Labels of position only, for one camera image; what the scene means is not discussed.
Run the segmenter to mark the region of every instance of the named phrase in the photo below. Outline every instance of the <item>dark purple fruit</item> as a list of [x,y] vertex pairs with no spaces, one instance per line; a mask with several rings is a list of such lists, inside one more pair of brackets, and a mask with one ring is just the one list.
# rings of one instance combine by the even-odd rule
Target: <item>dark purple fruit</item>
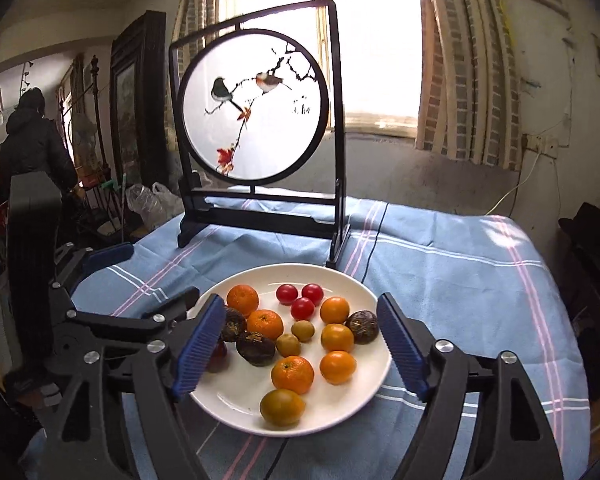
[[224,328],[222,329],[222,340],[225,343],[235,343],[238,341],[238,336],[246,332],[247,320],[239,310],[234,308],[225,307],[226,321],[224,322]]
[[276,343],[259,332],[243,332],[235,342],[235,349],[253,366],[266,366],[273,361]]
[[371,343],[380,332],[376,314],[368,310],[354,312],[344,324],[353,332],[353,341],[359,345]]
[[209,362],[206,364],[206,371],[216,373],[224,370],[228,361],[226,355],[226,345],[222,339],[219,339],[214,351],[211,353]]

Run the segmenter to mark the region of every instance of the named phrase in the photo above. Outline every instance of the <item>black jacket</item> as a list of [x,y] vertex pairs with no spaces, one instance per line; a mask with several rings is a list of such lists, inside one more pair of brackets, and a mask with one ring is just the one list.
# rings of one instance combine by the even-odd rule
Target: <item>black jacket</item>
[[78,183],[69,153],[53,121],[32,108],[18,108],[7,121],[7,138],[0,148],[0,180],[8,200],[11,177],[45,171],[61,191]]

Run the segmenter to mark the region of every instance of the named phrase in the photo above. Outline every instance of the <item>pink stripe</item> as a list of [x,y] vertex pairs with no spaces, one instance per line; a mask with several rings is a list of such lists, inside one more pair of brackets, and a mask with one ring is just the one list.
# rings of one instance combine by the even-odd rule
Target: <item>pink stripe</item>
[[[242,204],[241,209],[245,209],[253,200],[249,199]],[[209,231],[202,240],[199,240],[195,245],[187,248],[183,252],[181,252],[178,256],[176,256],[173,260],[168,262],[161,270],[158,270],[149,280],[140,286],[123,304],[121,304],[112,314],[112,316],[119,316],[125,310],[127,310],[130,306],[132,306],[142,295],[156,283],[158,283],[164,276],[170,272],[177,264],[179,264],[184,258],[189,256],[196,248],[200,247],[200,244],[206,240],[213,233],[218,231],[220,226],[216,226],[211,231]]]
[[349,257],[349,261],[347,262],[347,266],[344,268],[344,270],[342,271],[344,274],[347,273],[347,271],[349,270],[349,266],[351,265],[353,258],[355,258],[356,256],[356,252],[358,251],[358,247],[360,246],[360,243],[362,242],[362,238],[365,236],[365,232],[368,229],[367,225],[368,225],[368,220],[369,217],[371,216],[372,211],[374,210],[374,208],[376,207],[376,205],[378,206],[378,209],[380,207],[378,202],[374,202],[374,204],[371,206],[371,208],[369,208],[369,212],[366,214],[366,218],[365,218],[365,223],[362,227],[362,233],[360,238],[358,238],[358,242],[356,243],[356,246],[353,249],[353,252],[351,253],[351,256]]
[[[511,236],[511,234],[509,233],[509,226],[506,224],[506,222],[503,222],[504,224],[504,230],[507,233],[507,236],[513,240],[513,237]],[[518,253],[518,250],[516,249],[516,247],[512,244],[512,250],[515,253],[515,255],[518,258],[518,261],[520,261],[522,258],[520,257],[520,254]],[[557,380],[557,387],[558,387],[558,398],[560,399],[559,403],[560,405],[563,405],[563,401],[562,398],[564,397],[562,395],[562,384],[560,381],[560,372],[558,371],[558,364],[555,361],[555,348],[554,348],[554,343],[551,339],[551,331],[549,330],[549,327],[546,323],[546,318],[544,317],[544,312],[542,311],[542,306],[540,304],[540,297],[538,296],[538,291],[536,290],[536,287],[534,286],[534,282],[531,279],[531,275],[529,274],[529,270],[526,267],[522,267],[522,271],[526,274],[526,278],[528,279],[529,283],[530,283],[530,289],[531,289],[531,294],[534,298],[534,301],[536,303],[536,310],[538,311],[539,317],[540,317],[540,321],[542,323],[542,328],[544,328],[544,332],[546,333],[546,338],[547,341],[549,343],[549,358],[550,358],[550,363],[552,364],[552,367],[554,368],[554,372],[555,372],[555,378]],[[564,410],[559,410],[558,412],[558,418],[560,419],[560,443],[559,443],[559,450],[560,450],[560,456],[562,456],[562,453],[564,451]]]
[[222,480],[229,480],[229,478],[231,478],[231,475],[234,474],[235,467],[238,465],[238,462],[240,462],[240,459],[244,455],[244,452],[247,451],[247,448],[249,447],[249,444],[251,443],[251,439],[253,439],[253,435],[249,435],[249,438],[244,443],[244,446],[242,446],[240,453],[238,453],[238,455],[235,457],[234,463],[232,463],[231,467],[227,470],[226,473],[224,473]]
[[246,480],[247,479],[247,475],[249,474],[249,471],[251,471],[251,468],[256,463],[256,460],[260,456],[260,453],[264,449],[264,445],[266,443],[267,443],[267,437],[263,438],[262,441],[260,442],[260,445],[258,446],[258,449],[256,449],[256,452],[253,454],[253,457],[251,457],[251,461],[247,464],[247,467],[242,472],[242,475],[240,475],[240,480]]
[[360,249],[360,254],[358,255],[358,260],[356,261],[356,266],[351,271],[352,276],[356,275],[356,271],[358,270],[358,266],[360,264],[360,260],[362,259],[362,255],[365,253],[365,247],[371,240],[370,235],[371,235],[371,232],[373,231],[372,227],[374,225],[374,221],[376,220],[376,216],[378,216],[378,213],[380,212],[380,209],[381,209],[380,205],[378,205],[378,209],[376,209],[376,212],[374,213],[374,217],[371,219],[371,225],[369,226],[369,232],[366,234],[365,242],[362,244],[362,248]]
[[[498,222],[498,227],[500,229],[500,232],[510,241],[510,244],[507,246],[507,250],[509,251],[509,254],[512,257],[513,262],[518,263],[520,261],[520,255],[513,248],[514,239],[510,236],[509,230],[507,229],[507,225],[504,222]],[[542,354],[544,355],[544,370],[546,372],[547,380],[549,383],[550,395],[551,395],[552,399],[555,399],[554,380],[552,378],[551,370],[549,368],[549,356],[548,356],[547,349],[546,349],[546,343],[544,341],[544,335],[542,334],[542,329],[541,329],[540,323],[538,321],[537,305],[536,305],[536,302],[534,299],[533,292],[531,290],[533,288],[533,285],[530,284],[530,280],[527,281],[528,276],[524,273],[523,267],[524,266],[522,266],[522,265],[516,265],[516,269],[518,270],[520,279],[522,280],[522,283],[525,287],[526,296],[527,296],[527,299],[529,302],[529,306],[531,307],[531,316],[534,320],[534,325],[536,327],[536,334],[538,335],[538,339],[539,339],[540,345],[542,347]],[[553,415],[553,421],[554,421],[554,424],[553,424],[554,438],[556,438],[556,440],[557,440],[558,439],[558,421],[557,421],[558,415],[555,410],[552,415]]]

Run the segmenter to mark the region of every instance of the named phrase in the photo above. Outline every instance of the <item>hood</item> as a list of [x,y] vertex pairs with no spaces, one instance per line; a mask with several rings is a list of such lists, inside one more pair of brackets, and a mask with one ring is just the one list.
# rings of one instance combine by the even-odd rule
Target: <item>hood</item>
[[32,108],[18,108],[7,120],[7,135],[17,134],[32,120],[40,118],[40,114]]

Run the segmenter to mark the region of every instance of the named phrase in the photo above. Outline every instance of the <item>bird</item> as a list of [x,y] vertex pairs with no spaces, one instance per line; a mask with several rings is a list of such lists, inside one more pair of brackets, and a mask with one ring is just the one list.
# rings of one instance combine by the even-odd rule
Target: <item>bird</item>
[[263,95],[268,92],[271,92],[279,84],[283,84],[284,86],[289,88],[289,86],[285,85],[282,82],[282,78],[279,78],[277,76],[267,74],[266,72],[260,72],[256,76],[256,85],[258,85],[258,88],[262,90]]
[[230,102],[240,111],[240,113],[243,112],[242,108],[240,108],[236,103],[234,103],[234,95],[231,92],[229,92],[229,89],[225,86],[223,77],[216,77],[214,85],[211,89],[211,98],[214,101],[221,104],[225,102]]

